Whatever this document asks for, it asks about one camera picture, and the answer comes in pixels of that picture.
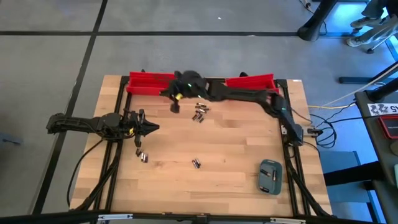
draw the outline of sticker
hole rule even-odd
[[[368,103],[371,116],[398,114],[398,103]]]

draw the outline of red tray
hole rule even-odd
[[[226,85],[232,88],[244,88],[247,90],[274,90],[279,93],[274,83],[274,74],[254,75],[249,77],[227,78]]]
[[[158,96],[169,87],[169,82],[173,79],[173,73],[130,72],[130,82],[126,90],[134,95]],[[279,93],[274,84],[274,74],[226,78],[226,85],[248,90],[268,89]]]

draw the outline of black cable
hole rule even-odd
[[[305,144],[309,144],[309,145],[312,146],[314,149],[316,149],[316,150],[318,151],[319,158],[321,158],[321,152],[319,151],[319,149],[318,149],[316,146],[314,146],[313,144],[311,144],[311,143],[309,143],[309,142],[306,142],[306,141],[304,141],[304,143],[305,143]]]
[[[328,122],[328,123],[329,124],[334,124],[334,123],[337,123],[337,122],[340,122],[340,121],[350,121],[350,120],[353,120],[353,119],[367,119],[367,118],[377,118],[377,117],[380,117],[380,115],[357,117],[357,118],[346,118],[346,119],[340,119],[340,120],[337,120],[337,121],[331,121],[331,122]]]
[[[332,117],[334,117],[335,115],[341,113],[344,109],[349,108],[351,105],[353,105],[354,103],[356,103],[355,101],[350,103],[348,106],[342,108],[341,110],[339,110],[339,112],[334,113],[333,115],[331,115],[329,118],[327,118],[325,121],[323,121],[322,123],[320,123],[317,127],[321,126],[323,123],[328,122],[329,119],[332,119]]]
[[[312,121],[310,120],[310,119],[308,119],[308,118],[306,118],[306,117],[304,117],[304,116],[302,116],[301,114],[299,114],[297,111],[295,111],[293,108],[291,108],[290,107],[290,109],[295,113],[295,114],[297,114],[297,116],[299,116],[299,117],[301,117],[301,118],[303,118],[304,120],[306,120],[306,121],[309,121],[309,122],[311,122],[311,124],[312,124]]]
[[[308,2],[308,3],[304,4],[304,2],[302,2],[301,0],[298,0],[298,1],[301,2],[301,4],[303,5],[304,9],[306,9],[308,12],[311,12],[311,14],[313,14],[313,12],[310,10],[311,3]],[[323,25],[325,26],[325,33],[324,34],[320,34],[320,35],[327,35],[328,34],[328,27],[327,27],[325,21],[322,21],[322,22],[323,22]]]
[[[321,146],[321,147],[324,147],[324,148],[326,148],[326,149],[330,149],[330,148],[332,148],[333,146],[335,146],[336,140],[337,140],[337,132],[336,132],[335,128],[333,127],[333,125],[330,124],[325,118],[322,118],[321,116],[318,116],[318,115],[315,115],[315,114],[310,114],[310,116],[314,116],[314,117],[316,117],[316,118],[320,118],[320,119],[323,120],[323,122],[324,122],[325,124],[329,125],[329,127],[323,128],[322,131],[323,131],[323,130],[326,130],[326,129],[332,129],[332,130],[333,130],[333,132],[332,132],[328,137],[325,137],[325,138],[323,138],[323,139],[321,139],[321,140],[318,140],[318,137],[315,138],[315,140],[316,140],[316,142],[317,142],[317,145],[318,145],[318,146]],[[320,144],[320,142],[325,141],[325,140],[327,140],[327,139],[330,139],[331,137],[333,137],[333,140],[332,140],[331,142]]]
[[[81,163],[81,161],[83,160],[83,158],[84,158],[85,156],[87,156],[87,154],[90,153],[95,147],[97,147],[102,141],[103,141],[103,139],[99,140],[94,146],[92,146],[91,148],[89,148],[89,149],[80,157],[79,161],[77,162],[76,167],[75,167],[75,169],[73,170],[72,177],[70,178],[69,185],[68,185],[68,190],[67,190],[67,204],[68,204],[68,207],[70,207],[70,199],[69,199],[70,188],[71,188],[71,186],[72,186],[73,178],[74,178],[74,176],[75,176],[75,174],[76,174],[77,167],[79,167],[79,164]]]

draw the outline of wooden tabletop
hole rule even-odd
[[[104,77],[94,116],[113,112],[120,79],[119,75]],[[301,80],[287,83],[292,107],[309,117]],[[211,108],[202,123],[191,120],[198,102]],[[142,138],[148,163],[136,157],[133,139],[124,141],[112,211],[292,216],[277,119],[250,102],[183,99],[179,114],[170,112],[170,103],[162,96],[132,96],[130,110],[144,109],[147,120],[159,124],[160,129]],[[308,124],[298,116],[294,120]],[[85,150],[99,140],[99,136],[90,134]],[[305,137],[305,141],[315,144],[310,137]],[[98,183],[105,147],[106,143],[102,142],[81,163],[71,208],[79,206]],[[318,152],[304,145],[300,147],[300,155],[307,188],[323,209],[331,213]],[[200,169],[194,168],[194,158],[200,160]],[[263,194],[256,187],[263,159],[278,161],[284,169],[282,191],[277,196]],[[298,208],[303,213],[300,191],[297,186],[295,189]]]

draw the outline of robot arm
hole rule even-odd
[[[279,118],[287,130],[289,142],[293,145],[303,144],[303,128],[295,124],[287,109],[286,100],[279,94],[267,90],[245,90],[225,86],[220,82],[207,82],[197,72],[186,71],[183,74],[175,72],[175,80],[170,82],[169,88],[160,95],[168,96],[173,104],[170,110],[179,112],[179,99],[204,98],[208,101],[239,100],[258,103],[264,111],[273,118]]]
[[[158,130],[159,125],[145,119],[144,110],[128,112],[127,118],[123,119],[118,113],[108,113],[102,117],[77,118],[68,117],[58,113],[50,117],[47,124],[49,134],[63,131],[81,131],[95,133],[105,140],[116,141],[135,137],[134,143],[141,146],[141,136]]]

